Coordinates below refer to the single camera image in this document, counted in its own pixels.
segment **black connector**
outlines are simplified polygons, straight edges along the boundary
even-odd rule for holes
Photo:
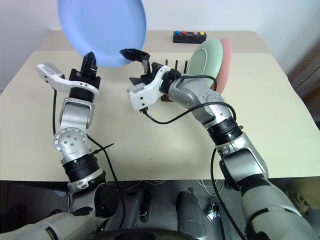
[[[63,165],[64,171],[71,183],[93,174],[99,169],[95,155],[86,154]]]
[[[146,115],[148,110],[149,110],[148,107],[145,107],[145,108],[140,109],[139,112]]]
[[[104,146],[104,147],[102,147],[102,148],[99,148],[99,149],[97,149],[97,150],[94,150],[94,151],[93,151],[93,154],[97,154],[97,153],[99,153],[99,152],[101,152],[101,151],[103,151],[103,150],[111,147],[112,145],[114,145],[114,143],[111,143],[111,144],[109,144],[109,145],[107,145],[107,146]]]
[[[243,132],[237,122],[229,117],[207,129],[215,145],[222,145],[239,137]]]

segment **blue plate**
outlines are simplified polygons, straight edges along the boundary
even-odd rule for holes
[[[119,51],[141,50],[147,34],[140,0],[58,0],[62,30],[82,56],[93,52],[99,66],[129,64]]]

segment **white wall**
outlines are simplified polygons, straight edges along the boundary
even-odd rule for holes
[[[257,32],[286,73],[320,40],[319,0],[143,2],[149,30]],[[56,0],[0,0],[0,29],[3,89],[48,30],[61,29]]]
[[[0,0],[0,90],[51,28],[60,28],[55,0]]]

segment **wire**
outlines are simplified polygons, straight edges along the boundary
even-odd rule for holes
[[[182,75],[180,78],[182,79],[211,79],[214,82],[214,88],[213,90],[217,90],[217,80],[213,76],[209,75],[195,75],[195,76],[189,76],[189,75]]]
[[[147,180],[143,180],[143,181],[147,184],[150,184],[150,185],[161,185],[161,184],[165,183],[167,180],[163,180],[162,182],[157,182],[157,183],[148,182]]]
[[[131,187],[129,187],[129,188],[124,189],[123,191],[124,191],[124,192],[129,191],[129,190],[135,188],[136,186],[138,186],[138,185],[139,185],[140,183],[142,183],[142,182],[143,182],[143,180],[139,181],[137,184],[135,184],[135,185],[133,185],[133,186],[131,186]]]
[[[68,208],[66,209],[68,212],[70,212],[70,192],[68,194]]]
[[[207,187],[207,188],[213,188],[212,185],[210,186],[206,186],[205,184],[202,184],[198,179],[196,179],[196,181],[198,182],[198,184],[200,184],[202,187]]]
[[[144,108],[141,110],[141,112],[146,115],[149,119],[151,119],[153,122],[155,122],[156,124],[162,124],[162,125],[165,125],[165,124],[170,124],[180,118],[182,118],[184,115],[188,114],[188,113],[191,113],[192,111],[196,110],[196,109],[199,109],[199,108],[202,108],[204,106],[209,106],[209,105],[223,105],[223,106],[226,106],[228,107],[231,112],[232,112],[232,115],[233,115],[233,119],[236,120],[237,119],[237,115],[236,115],[236,111],[234,110],[234,108],[229,105],[228,103],[225,103],[223,101],[210,101],[210,102],[205,102],[205,103],[201,103],[197,106],[194,106],[190,109],[188,109],[187,111],[181,113],[180,115],[176,116],[175,118],[169,120],[169,121],[158,121],[158,120],[155,120],[152,116],[150,116],[148,113],[147,113],[147,108]]]
[[[52,106],[52,131],[53,135],[56,134],[56,102],[57,102],[57,90],[53,89],[53,106]]]
[[[219,194],[219,192],[217,190],[217,186],[215,184],[215,178],[214,178],[214,159],[215,159],[216,151],[217,151],[216,149],[213,150],[212,157],[211,157],[211,164],[210,164],[210,174],[211,174],[211,181],[212,181],[213,189],[214,189],[214,191],[216,193],[216,197],[218,198],[218,200],[220,202],[220,205],[222,206],[223,210],[225,211],[225,214],[227,215],[227,217],[229,218],[230,222],[232,223],[232,226],[234,227],[234,229],[236,230],[236,232],[238,233],[240,238],[242,240],[246,240],[245,236],[243,235],[243,233],[241,232],[241,230],[237,226],[236,222],[232,218],[231,214],[229,213],[226,205],[224,204],[224,202],[223,202],[222,198],[220,197],[220,194]]]
[[[203,187],[204,187],[205,191],[206,191],[210,196],[213,196],[213,197],[214,197],[214,196],[217,196],[217,194],[212,194],[211,192],[208,191],[207,186],[205,186],[205,183],[204,183],[203,180],[201,180],[201,182],[203,183]],[[218,194],[221,193],[222,189],[224,189],[224,181],[223,181],[223,180],[221,180],[221,188],[220,188]]]
[[[123,226],[123,224],[124,224],[125,217],[126,217],[126,204],[125,204],[125,200],[124,200],[124,195],[123,195],[122,190],[121,190],[121,188],[120,188],[118,179],[117,179],[117,177],[116,177],[114,168],[112,167],[112,164],[111,164],[111,161],[110,161],[110,158],[109,158],[109,155],[108,155],[107,151],[104,149],[104,147],[103,147],[102,145],[100,145],[97,141],[95,141],[95,140],[94,140],[92,137],[90,137],[88,134],[87,134],[87,137],[88,137],[88,139],[89,139],[91,142],[93,142],[95,145],[97,145],[99,148],[102,149],[102,151],[104,152],[104,155],[105,155],[105,157],[106,157],[106,160],[108,161],[109,168],[110,168],[110,170],[111,170],[111,173],[112,173],[112,176],[113,176],[113,179],[114,179],[116,188],[117,188],[118,191],[119,191],[119,195],[120,195],[121,202],[122,202],[122,207],[123,207],[123,215],[122,215],[121,223],[120,223],[120,226],[119,226],[119,229],[121,229],[122,226]]]
[[[94,150],[94,151],[93,151],[93,154],[97,154],[97,153],[101,152],[103,149],[107,149],[107,148],[111,147],[112,145],[114,145],[114,143],[111,143],[111,144],[109,144],[109,145],[107,145],[107,146],[104,146],[103,148]]]

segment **black cable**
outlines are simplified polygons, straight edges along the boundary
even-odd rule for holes
[[[53,89],[53,106],[52,106],[52,130],[53,135],[56,134],[56,102],[57,102],[57,90]]]
[[[71,203],[70,192],[68,192],[67,195],[68,195],[68,208],[66,209],[66,211],[69,212],[70,211],[70,203]]]
[[[224,180],[222,179],[221,181],[222,181],[222,183],[221,183],[221,188],[219,189],[218,193],[220,193],[221,190],[224,188]]]
[[[225,211],[225,214],[227,215],[227,217],[229,218],[232,226],[234,227],[234,229],[236,230],[236,232],[238,233],[238,235],[240,236],[240,238],[242,240],[246,240],[245,236],[243,235],[243,233],[241,232],[241,230],[239,229],[239,227],[237,226],[236,222],[234,221],[234,219],[232,218],[231,214],[229,213],[226,205],[224,204],[222,198],[220,197],[220,194],[218,192],[217,186],[215,184],[215,178],[214,178],[214,159],[215,159],[215,154],[216,154],[216,149],[213,150],[212,153],[212,157],[211,157],[211,164],[210,164],[210,174],[211,174],[211,181],[212,181],[212,186],[213,189],[215,191],[216,197],[218,198],[220,205],[222,206],[223,210]]]
[[[112,176],[113,176],[113,179],[114,179],[116,188],[117,188],[118,191],[119,191],[119,195],[120,195],[121,202],[122,202],[122,206],[123,206],[123,215],[122,215],[122,220],[121,220],[121,223],[120,223],[120,226],[119,226],[119,229],[121,229],[122,226],[123,226],[123,224],[124,224],[125,217],[126,217],[126,204],[125,204],[124,196],[123,196],[122,190],[121,190],[121,188],[120,188],[118,179],[117,179],[117,177],[116,177],[114,168],[112,167],[112,164],[111,164],[109,155],[108,155],[107,151],[104,149],[104,147],[103,147],[102,145],[100,145],[97,141],[95,141],[92,137],[90,137],[88,134],[87,134],[86,136],[88,137],[88,139],[89,139],[91,142],[93,142],[95,145],[97,145],[99,148],[102,149],[102,151],[104,152],[104,155],[105,155],[105,157],[106,157],[106,159],[107,159],[107,161],[108,161],[109,168],[110,168],[110,170],[111,170],[111,173],[112,173]]]
[[[151,119],[152,121],[154,121],[155,123],[157,123],[157,124],[163,124],[163,125],[164,125],[164,124],[170,124],[170,123],[178,120],[179,118],[182,118],[184,115],[186,115],[186,114],[188,114],[188,113],[190,113],[190,112],[192,112],[192,111],[194,111],[194,110],[196,110],[196,109],[202,108],[202,107],[204,107],[204,106],[209,106],[209,105],[224,105],[224,106],[227,106],[227,107],[231,110],[231,112],[232,112],[233,119],[234,119],[234,120],[237,119],[236,111],[234,110],[234,108],[233,108],[231,105],[229,105],[228,103],[225,103],[225,102],[223,102],[223,101],[210,101],[210,102],[206,102],[206,103],[199,104],[199,105],[197,105],[197,106],[194,106],[194,107],[188,109],[187,111],[181,113],[180,115],[176,116],[175,118],[173,118],[173,119],[171,119],[171,120],[169,120],[169,121],[157,121],[157,120],[155,120],[152,116],[150,116],[150,115],[147,113],[147,109],[146,109],[146,108],[144,108],[143,110],[141,110],[141,112],[142,112],[144,115],[146,115],[149,119]]]
[[[53,105],[52,105],[52,131],[53,131],[53,135],[56,134],[56,102],[57,102],[57,90],[55,90],[53,88]],[[119,229],[121,229],[123,224],[124,224],[125,217],[126,217],[126,205],[125,205],[124,196],[122,194],[122,190],[120,188],[118,179],[117,179],[115,171],[114,171],[114,169],[112,167],[112,164],[111,164],[110,158],[108,156],[108,153],[107,153],[107,151],[105,149],[107,147],[112,146],[113,144],[103,147],[97,141],[95,141],[92,137],[90,137],[88,134],[87,134],[87,137],[91,142],[93,142],[95,145],[97,145],[104,152],[104,154],[106,156],[106,159],[108,161],[112,176],[114,178],[114,182],[115,182],[116,188],[118,189],[118,192],[119,192],[119,195],[120,195],[120,199],[121,199],[121,202],[122,202],[122,205],[123,205],[123,215],[122,215],[122,220],[121,220],[121,223],[120,223],[120,226],[119,226]]]
[[[111,144],[109,144],[109,145],[107,145],[107,146],[104,146],[103,148],[94,150],[94,151],[93,151],[93,154],[97,154],[97,153],[101,152],[103,149],[107,149],[107,148],[111,147],[112,145],[114,145],[114,143],[111,143]]]
[[[188,76],[188,75],[181,75],[182,79],[211,79],[214,82],[214,88],[213,90],[217,90],[217,80],[213,76],[209,75],[195,75],[195,76]]]

